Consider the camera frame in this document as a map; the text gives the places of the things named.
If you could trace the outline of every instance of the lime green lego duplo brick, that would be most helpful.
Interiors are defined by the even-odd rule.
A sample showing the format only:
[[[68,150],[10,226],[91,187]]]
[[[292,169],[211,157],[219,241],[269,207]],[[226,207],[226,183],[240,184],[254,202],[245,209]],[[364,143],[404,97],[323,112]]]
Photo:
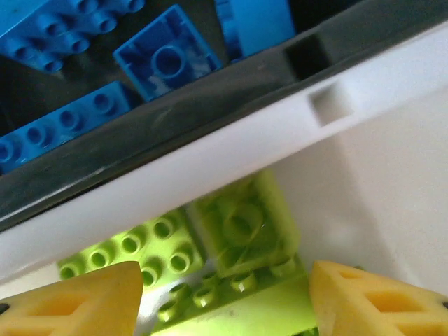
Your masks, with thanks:
[[[154,288],[203,268],[198,247],[188,217],[179,208],[88,247],[58,266],[61,278],[68,279],[124,261],[138,261],[143,287]]]
[[[305,271],[294,259],[193,290],[173,287],[157,313],[156,336],[291,336],[316,327]]]
[[[207,252],[222,277],[291,257],[299,232],[268,169],[193,202]]]

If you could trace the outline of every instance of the blue toy block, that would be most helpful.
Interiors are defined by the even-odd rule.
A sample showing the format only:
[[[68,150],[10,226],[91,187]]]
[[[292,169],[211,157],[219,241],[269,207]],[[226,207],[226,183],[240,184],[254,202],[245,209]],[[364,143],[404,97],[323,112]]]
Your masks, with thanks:
[[[221,68],[179,5],[166,10],[113,56],[147,102]]]
[[[137,94],[115,81],[0,138],[2,174],[132,110]]]
[[[215,0],[215,7],[232,61],[295,35],[288,0]]]
[[[117,18],[145,0],[0,0],[0,54],[56,72],[62,59],[85,51],[89,39],[114,30]]]

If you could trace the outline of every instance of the white plastic container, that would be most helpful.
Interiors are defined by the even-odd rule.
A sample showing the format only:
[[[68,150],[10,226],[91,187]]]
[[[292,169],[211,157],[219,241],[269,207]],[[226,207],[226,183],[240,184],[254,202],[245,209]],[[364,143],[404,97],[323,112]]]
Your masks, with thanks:
[[[0,297],[57,281],[54,262],[266,166],[308,268],[362,265],[448,295],[447,60],[443,24],[3,232]],[[143,299],[138,333],[165,290]]]

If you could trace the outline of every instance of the toy brick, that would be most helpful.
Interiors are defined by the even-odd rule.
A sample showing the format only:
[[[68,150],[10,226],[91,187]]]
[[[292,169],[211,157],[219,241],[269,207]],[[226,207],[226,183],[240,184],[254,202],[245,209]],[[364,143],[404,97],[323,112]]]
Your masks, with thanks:
[[[124,261],[137,261],[144,288],[155,288],[200,270],[204,259],[182,208],[148,220],[58,263],[68,279]]]
[[[295,35],[288,0],[215,0],[228,54],[239,60]]]
[[[316,327],[307,275],[292,258],[231,278],[207,275],[194,291],[183,283],[169,295],[152,335],[291,336]]]
[[[147,102],[221,68],[178,5],[120,46],[113,56]]]
[[[222,277],[277,263],[297,251],[299,233],[269,170],[192,204]]]
[[[112,82],[0,138],[2,174],[132,110],[135,92]]]
[[[145,0],[2,1],[0,54],[29,67],[55,72],[62,59],[85,51],[90,39],[115,29],[117,18]]]

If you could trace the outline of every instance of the lego stud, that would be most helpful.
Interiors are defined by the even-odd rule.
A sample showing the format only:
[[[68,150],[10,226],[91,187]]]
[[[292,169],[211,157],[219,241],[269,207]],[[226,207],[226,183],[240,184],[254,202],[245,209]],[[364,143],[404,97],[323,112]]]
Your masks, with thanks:
[[[98,93],[94,96],[93,105],[99,114],[110,116],[115,112],[115,100],[104,93]]]
[[[295,260],[293,258],[287,258],[271,266],[269,269],[274,276],[279,278],[285,277],[294,273],[296,269]]]
[[[171,88],[179,88],[195,79],[185,53],[174,45],[166,45],[154,52],[151,67],[154,74]]]
[[[69,30],[64,19],[53,14],[42,14],[39,16],[37,26],[48,37],[61,36]]]
[[[233,209],[223,222],[223,236],[233,246],[249,245],[263,225],[263,213],[253,204]]]
[[[37,62],[41,66],[42,70],[49,73],[59,71],[62,69],[62,65],[64,64],[57,56],[44,52],[39,54]]]
[[[18,140],[0,139],[0,163],[16,161],[22,153],[22,144]]]
[[[230,286],[237,292],[251,291],[257,287],[257,278],[253,272],[235,275]]]
[[[27,130],[27,140],[35,146],[46,147],[52,138],[53,132],[44,125],[33,125]]]
[[[130,230],[121,241],[121,249],[128,254],[138,253],[146,244],[146,231],[144,226]]]
[[[126,10],[131,13],[138,12],[145,6],[145,0],[121,0],[121,2]]]
[[[158,239],[168,239],[175,231],[172,220],[164,217],[157,219],[153,226],[153,233]]]
[[[11,308],[11,306],[9,304],[0,303],[0,315],[2,315],[4,312],[6,312],[10,308]]]
[[[219,284],[219,276],[216,272],[210,272],[202,277],[202,283],[207,286],[217,286]]]
[[[143,286],[153,287],[162,275],[162,263],[158,258],[149,259],[141,267],[141,277],[143,278]]]
[[[117,27],[117,20],[111,13],[103,10],[92,15],[92,23],[97,27],[99,34],[112,32]]]
[[[216,301],[218,295],[216,293],[216,287],[214,286],[205,286],[199,289],[193,295],[193,302],[195,306],[198,308],[209,307],[213,302]]]
[[[176,250],[169,258],[168,268],[175,274],[182,274],[188,271],[193,262],[193,254],[189,246],[183,246]]]
[[[98,8],[98,0],[70,0],[70,2],[81,14],[90,14]]]
[[[61,126],[71,132],[76,132],[83,126],[83,118],[77,111],[63,110],[59,114],[59,122]]]
[[[77,258],[66,262],[59,268],[59,275],[62,280],[67,280],[85,273],[84,260]]]
[[[83,53],[90,47],[89,40],[79,33],[65,34],[64,41],[69,51],[73,54]]]
[[[19,61],[28,61],[37,54],[33,44],[24,38],[9,38],[6,41],[6,49],[14,60]]]
[[[171,288],[169,296],[171,299],[183,300],[190,296],[191,287],[187,283],[180,283],[179,285]]]
[[[165,303],[159,308],[157,317],[160,322],[170,322],[179,314],[179,302],[177,300],[171,300]]]
[[[116,250],[111,242],[96,248],[89,256],[89,266],[93,270],[109,266],[115,259]]]

